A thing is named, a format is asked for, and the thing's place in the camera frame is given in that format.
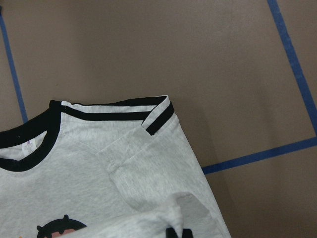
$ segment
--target raglan shirt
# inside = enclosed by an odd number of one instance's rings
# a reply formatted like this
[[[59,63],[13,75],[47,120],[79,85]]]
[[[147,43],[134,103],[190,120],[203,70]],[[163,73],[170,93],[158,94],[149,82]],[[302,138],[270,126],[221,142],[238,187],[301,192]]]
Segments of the raglan shirt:
[[[168,96],[51,101],[0,132],[0,237],[229,238]]]

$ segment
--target brown surface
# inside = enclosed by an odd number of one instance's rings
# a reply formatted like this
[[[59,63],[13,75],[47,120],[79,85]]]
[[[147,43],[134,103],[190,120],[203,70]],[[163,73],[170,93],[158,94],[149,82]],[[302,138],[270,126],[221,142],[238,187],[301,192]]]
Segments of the brown surface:
[[[317,99],[317,2],[278,2]],[[0,4],[29,118],[50,99],[89,104],[168,94],[201,166],[315,136],[266,1]],[[4,130],[21,116],[3,51],[0,70]],[[208,176],[233,237],[310,237],[293,215],[317,233],[317,204],[301,197],[316,194],[306,191],[313,174],[301,174],[314,169],[314,154],[315,148]],[[301,156],[306,163],[289,162]],[[308,205],[310,211],[302,209]]]

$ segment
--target gray fabric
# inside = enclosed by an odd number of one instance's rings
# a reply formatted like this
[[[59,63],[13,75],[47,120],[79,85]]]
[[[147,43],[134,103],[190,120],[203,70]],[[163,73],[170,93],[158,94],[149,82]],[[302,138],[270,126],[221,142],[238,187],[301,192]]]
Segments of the gray fabric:
[[[24,172],[0,169],[1,238],[38,237],[37,226],[66,214],[87,226],[66,237],[159,238],[168,225],[178,234],[190,228],[195,238],[230,237],[177,115],[154,135],[146,132],[168,97],[157,107],[62,104],[86,113],[151,113],[144,121],[61,113],[59,135],[43,161]],[[35,138],[37,147],[44,135]],[[0,155],[21,160],[22,145]]]

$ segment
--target blue tape strip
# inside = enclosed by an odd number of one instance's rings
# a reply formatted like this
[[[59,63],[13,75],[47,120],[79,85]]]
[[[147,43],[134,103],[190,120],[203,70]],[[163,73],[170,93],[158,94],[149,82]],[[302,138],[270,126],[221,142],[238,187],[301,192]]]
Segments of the blue tape strip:
[[[236,166],[246,165],[255,161],[260,161],[260,160],[276,157],[279,155],[295,152],[298,150],[307,149],[316,145],[317,145],[317,137],[314,137],[311,139],[295,142],[289,145],[284,145],[284,146],[276,147],[270,150],[258,152],[252,155],[247,155],[237,159],[228,160],[228,161],[221,162],[215,165],[210,165],[202,169],[204,174],[207,175],[207,174],[215,173],[221,170],[233,168]]]
[[[277,4],[276,0],[267,0],[269,8],[271,9],[277,30],[279,32],[279,35],[281,37],[282,43],[284,45],[284,49],[286,51],[288,60],[291,64],[293,73],[295,75],[298,87],[301,91],[307,112],[309,114],[309,117],[312,121],[315,134],[317,135],[317,109],[316,105],[314,103],[313,97],[311,95],[311,92],[309,90],[308,84],[306,82],[306,79],[304,77],[302,68],[299,64],[298,58],[296,56],[295,49],[292,45],[291,38],[289,37],[286,29],[285,22],[283,20],[283,16],[280,12],[279,6]]]
[[[19,102],[22,120],[24,123],[26,123],[28,121],[28,117],[26,115],[26,110],[24,107],[24,102],[23,102],[22,93],[21,93],[21,89],[20,89],[20,85],[19,85],[19,81],[18,81],[18,76],[17,76],[16,71],[15,71],[15,66],[14,66],[14,61],[13,61],[13,57],[12,57],[12,53],[11,53],[8,34],[6,32],[6,27],[5,27],[4,20],[3,20],[2,14],[1,14],[1,6],[0,6],[0,27],[2,30],[4,46],[5,46],[6,55],[8,57],[8,61],[9,61],[9,66],[10,66],[10,70],[11,70],[11,75],[12,75],[12,79],[13,79],[15,93],[16,93],[16,96],[17,96],[18,102]]]

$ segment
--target blue tape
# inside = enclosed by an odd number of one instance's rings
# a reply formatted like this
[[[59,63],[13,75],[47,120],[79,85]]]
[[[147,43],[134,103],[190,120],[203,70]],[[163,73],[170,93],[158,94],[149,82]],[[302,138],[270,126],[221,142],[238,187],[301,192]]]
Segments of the blue tape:
[[[296,56],[295,49],[293,47],[291,38],[289,37],[286,29],[285,22],[283,20],[283,16],[280,12],[279,6],[276,0],[267,0],[269,8],[271,9],[275,25],[281,37],[282,43],[284,45],[284,49],[286,51],[288,60],[291,64],[293,73],[295,75],[298,87],[301,91],[306,110],[309,114],[309,117],[312,121],[315,134],[317,135],[317,109],[314,103],[313,97],[309,90],[308,84],[304,77],[301,65],[299,64],[298,58]]]
[[[317,137],[295,142],[289,145],[284,145],[280,147],[276,147],[270,150],[265,150],[262,152],[258,152],[252,155],[243,156],[237,159],[228,160],[225,162],[221,162],[215,165],[210,165],[202,168],[205,175],[215,173],[218,171],[226,170],[229,168],[233,168],[236,166],[246,165],[255,161],[260,161],[272,157],[276,157],[279,155],[284,155],[287,153],[295,152],[302,149],[307,149],[317,145]]]
[[[15,71],[15,66],[14,66],[14,61],[13,61],[13,57],[12,57],[12,53],[11,53],[9,38],[8,38],[8,34],[6,32],[6,27],[5,27],[4,20],[3,20],[2,14],[1,14],[1,9],[2,9],[2,7],[0,6],[0,27],[2,30],[4,46],[5,46],[6,55],[8,57],[8,61],[9,61],[9,66],[10,66],[10,70],[11,70],[11,75],[12,75],[12,79],[13,79],[15,93],[16,93],[16,96],[18,99],[18,103],[19,103],[19,107],[20,107],[20,111],[21,111],[21,115],[22,115],[22,120],[24,123],[26,123],[28,121],[28,117],[26,115],[26,110],[24,107],[24,102],[23,102],[22,93],[21,93],[21,89],[20,89],[20,85],[19,85],[19,81],[18,81],[18,76],[17,76],[16,71]]]

